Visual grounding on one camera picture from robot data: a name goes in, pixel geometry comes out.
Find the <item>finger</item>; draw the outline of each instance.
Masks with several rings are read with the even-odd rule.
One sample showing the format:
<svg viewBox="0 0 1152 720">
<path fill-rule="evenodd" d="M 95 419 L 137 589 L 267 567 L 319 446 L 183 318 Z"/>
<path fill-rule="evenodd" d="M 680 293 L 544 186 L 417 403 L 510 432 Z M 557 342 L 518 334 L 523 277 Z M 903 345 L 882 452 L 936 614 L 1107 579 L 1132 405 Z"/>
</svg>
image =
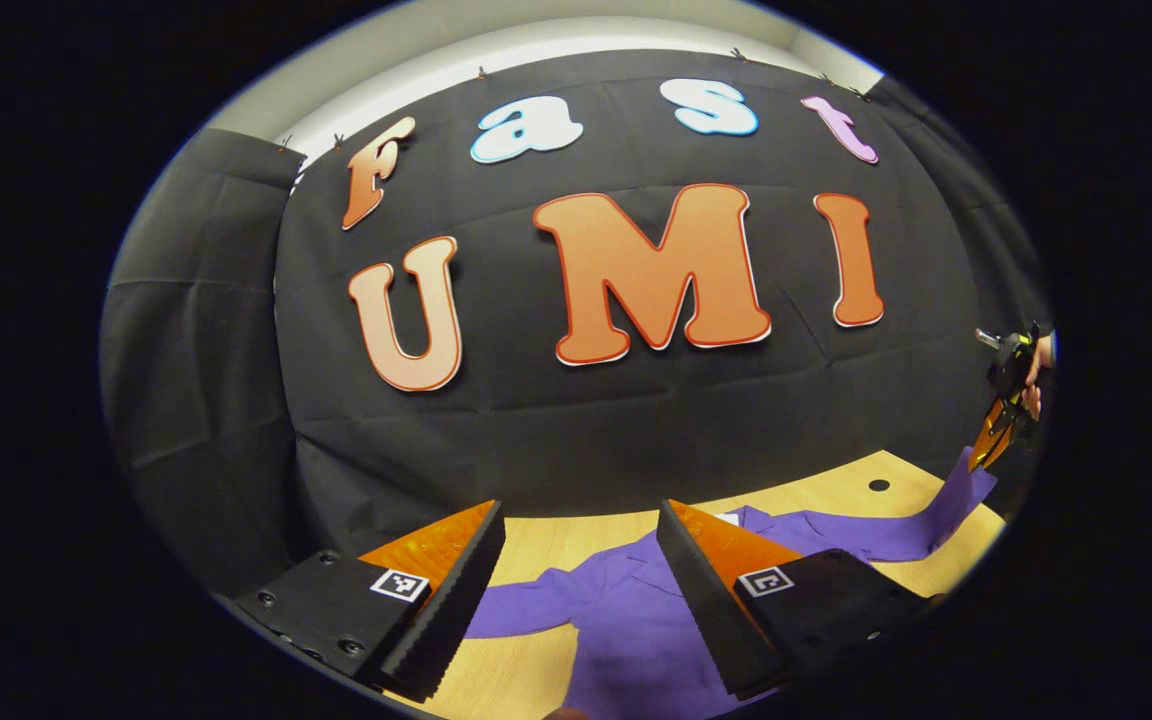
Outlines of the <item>finger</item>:
<svg viewBox="0 0 1152 720">
<path fill-rule="evenodd" d="M 1056 357 L 1052 356 L 1052 336 L 1046 336 L 1043 339 L 1043 365 L 1044 367 L 1056 367 Z"/>
<path fill-rule="evenodd" d="M 1033 419 L 1038 419 L 1038 388 L 1026 388 L 1020 394 L 1020 402 L 1029 410 L 1029 415 L 1033 416 Z"/>
<path fill-rule="evenodd" d="M 1034 357 L 1029 362 L 1029 374 L 1025 376 L 1026 386 L 1033 386 L 1034 381 L 1038 379 L 1038 366 L 1041 365 L 1043 353 L 1038 353 L 1038 348 L 1034 348 Z"/>
</svg>

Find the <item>purple shirt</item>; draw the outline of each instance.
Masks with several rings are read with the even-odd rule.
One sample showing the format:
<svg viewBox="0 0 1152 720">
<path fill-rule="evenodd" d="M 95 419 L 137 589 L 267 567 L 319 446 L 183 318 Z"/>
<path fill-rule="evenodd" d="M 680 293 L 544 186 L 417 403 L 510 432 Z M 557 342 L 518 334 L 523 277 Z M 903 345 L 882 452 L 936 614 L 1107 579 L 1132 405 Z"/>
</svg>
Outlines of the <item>purple shirt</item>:
<svg viewBox="0 0 1152 720">
<path fill-rule="evenodd" d="M 908 518 L 848 518 L 826 511 L 768 515 L 744 506 L 742 528 L 803 555 L 841 548 L 870 561 L 923 560 L 954 535 L 995 486 L 983 469 L 968 473 L 963 448 L 950 478 Z M 723 689 L 699 628 L 660 552 L 655 532 L 591 555 L 570 573 L 545 570 L 531 583 L 486 589 L 467 638 L 579 629 L 563 705 L 593 720 L 703 720 L 737 702 Z"/>
</svg>

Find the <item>letter m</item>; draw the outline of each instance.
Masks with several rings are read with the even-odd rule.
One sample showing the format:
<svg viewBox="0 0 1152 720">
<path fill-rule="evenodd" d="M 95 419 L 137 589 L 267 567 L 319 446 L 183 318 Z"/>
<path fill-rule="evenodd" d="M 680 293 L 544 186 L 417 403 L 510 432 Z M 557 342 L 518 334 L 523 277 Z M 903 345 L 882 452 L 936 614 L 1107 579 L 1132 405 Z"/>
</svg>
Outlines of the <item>letter m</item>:
<svg viewBox="0 0 1152 720">
<path fill-rule="evenodd" d="M 612 324 L 608 291 L 653 350 L 669 346 L 690 285 L 696 311 L 684 327 L 696 347 L 758 342 L 772 332 L 758 305 L 745 245 L 749 196 L 730 184 L 679 191 L 660 247 L 608 196 L 581 194 L 545 202 L 532 222 L 553 233 L 567 293 L 568 365 L 620 361 L 630 336 Z"/>
</svg>

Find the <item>wooden table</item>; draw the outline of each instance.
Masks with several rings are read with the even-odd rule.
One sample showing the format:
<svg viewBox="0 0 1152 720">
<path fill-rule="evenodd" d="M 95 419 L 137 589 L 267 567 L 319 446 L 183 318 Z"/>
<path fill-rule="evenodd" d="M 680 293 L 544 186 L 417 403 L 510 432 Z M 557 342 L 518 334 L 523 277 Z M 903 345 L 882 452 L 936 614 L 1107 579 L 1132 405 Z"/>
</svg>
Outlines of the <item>wooden table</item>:
<svg viewBox="0 0 1152 720">
<path fill-rule="evenodd" d="M 886 491 L 869 487 L 879 478 L 890 484 Z M 694 506 L 715 513 L 750 505 L 772 515 L 818 510 L 900 518 L 922 510 L 941 486 L 933 475 L 880 450 L 826 473 Z M 588 518 L 506 518 L 506 543 L 490 584 L 530 582 L 550 568 L 575 569 L 596 552 L 652 532 L 657 515 L 652 510 Z M 874 562 L 874 568 L 924 597 L 946 592 L 965 577 L 1002 528 L 1000 516 L 979 506 L 932 556 Z M 560 626 L 521 637 L 467 639 L 434 697 L 420 705 L 391 697 L 448 720 L 540 720 L 567 694 L 576 637 L 575 628 Z"/>
</svg>

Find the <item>shirt sleeve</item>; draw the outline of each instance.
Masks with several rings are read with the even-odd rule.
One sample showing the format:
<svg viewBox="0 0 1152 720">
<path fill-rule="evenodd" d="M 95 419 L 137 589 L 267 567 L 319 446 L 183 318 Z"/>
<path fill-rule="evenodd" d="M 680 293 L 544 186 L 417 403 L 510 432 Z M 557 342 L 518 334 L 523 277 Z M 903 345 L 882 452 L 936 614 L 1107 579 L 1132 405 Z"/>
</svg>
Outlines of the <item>shirt sleeve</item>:
<svg viewBox="0 0 1152 720">
<path fill-rule="evenodd" d="M 835 546 L 861 548 L 864 560 L 923 560 L 954 536 L 963 520 L 996 484 L 996 478 L 983 468 L 968 472 L 970 455 L 972 448 L 965 447 L 932 502 L 908 518 L 848 518 L 810 510 L 804 511 L 805 518 L 817 533 Z"/>
<path fill-rule="evenodd" d="M 599 552 L 575 570 L 550 568 L 530 583 L 486 589 L 467 638 L 506 638 L 570 623 L 602 597 L 612 551 Z"/>
</svg>

